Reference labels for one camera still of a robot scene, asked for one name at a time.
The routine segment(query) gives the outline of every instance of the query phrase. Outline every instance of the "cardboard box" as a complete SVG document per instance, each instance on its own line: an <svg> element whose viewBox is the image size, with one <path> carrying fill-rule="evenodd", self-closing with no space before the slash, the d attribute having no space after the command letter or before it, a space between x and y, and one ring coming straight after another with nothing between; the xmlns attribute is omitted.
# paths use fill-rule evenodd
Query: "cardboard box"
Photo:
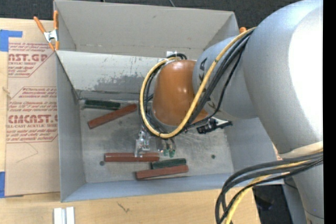
<svg viewBox="0 0 336 224"><path fill-rule="evenodd" d="M84 108L85 100L137 103L150 68L169 51L196 60L209 46L238 34L233 12L55 0L60 50L56 52L61 201L164 194L221 188L235 171L275 161L258 119L209 135L176 137L181 177L137 181L147 163L105 163L107 152L133 152L141 128L137 112L89 129L108 111Z"/></svg>
<svg viewBox="0 0 336 224"><path fill-rule="evenodd" d="M59 191L55 54L33 20L1 18L0 39L4 194Z"/></svg>

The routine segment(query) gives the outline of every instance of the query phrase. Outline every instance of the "red stick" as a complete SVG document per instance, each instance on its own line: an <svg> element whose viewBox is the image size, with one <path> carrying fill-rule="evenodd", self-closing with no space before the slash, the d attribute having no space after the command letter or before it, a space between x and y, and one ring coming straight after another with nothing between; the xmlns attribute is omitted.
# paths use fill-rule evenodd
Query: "red stick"
<svg viewBox="0 0 336 224"><path fill-rule="evenodd" d="M105 162L156 162L160 159L156 152L146 152L142 157L135 157L133 153L105 153Z"/></svg>
<svg viewBox="0 0 336 224"><path fill-rule="evenodd" d="M116 111L110 112L104 116L100 116L98 118L95 118L91 121L88 122L89 128L93 129L96 128L98 126L101 126L105 123L108 123L110 121L116 120L122 116L125 116L127 114L130 114L132 112L134 112L137 108L136 104L130 104L125 106L124 108L120 108Z"/></svg>

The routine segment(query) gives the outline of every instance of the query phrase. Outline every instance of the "dark stain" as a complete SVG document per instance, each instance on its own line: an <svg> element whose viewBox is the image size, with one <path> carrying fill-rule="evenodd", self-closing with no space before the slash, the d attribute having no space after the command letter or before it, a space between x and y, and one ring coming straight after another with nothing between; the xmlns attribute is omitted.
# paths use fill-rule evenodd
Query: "dark stain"
<svg viewBox="0 0 336 224"><path fill-rule="evenodd" d="M126 214L130 211L129 208L125 209L125 208L122 206L122 204L120 204L120 203L118 203L118 202L117 202L117 204L119 205L119 207L122 208L122 210L124 210L124 212L125 212Z"/></svg>

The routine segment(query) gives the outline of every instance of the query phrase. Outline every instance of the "cardboard sheet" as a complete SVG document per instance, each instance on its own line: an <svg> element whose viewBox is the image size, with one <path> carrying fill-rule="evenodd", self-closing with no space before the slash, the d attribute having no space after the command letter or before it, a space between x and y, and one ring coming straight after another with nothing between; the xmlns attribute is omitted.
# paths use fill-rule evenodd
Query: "cardboard sheet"
<svg viewBox="0 0 336 224"><path fill-rule="evenodd" d="M52 30L52 22L42 23ZM55 53L33 20L0 19L0 29L9 32L2 38L2 70L8 75L0 108L2 119L7 111L1 124L5 196L59 191Z"/></svg>

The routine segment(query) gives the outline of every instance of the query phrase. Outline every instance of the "metal bracket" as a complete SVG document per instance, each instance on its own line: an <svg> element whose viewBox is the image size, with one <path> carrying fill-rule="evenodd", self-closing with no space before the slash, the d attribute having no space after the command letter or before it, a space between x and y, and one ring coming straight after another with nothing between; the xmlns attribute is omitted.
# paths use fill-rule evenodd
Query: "metal bracket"
<svg viewBox="0 0 336 224"><path fill-rule="evenodd" d="M54 224L75 224L75 208L54 208Z"/></svg>

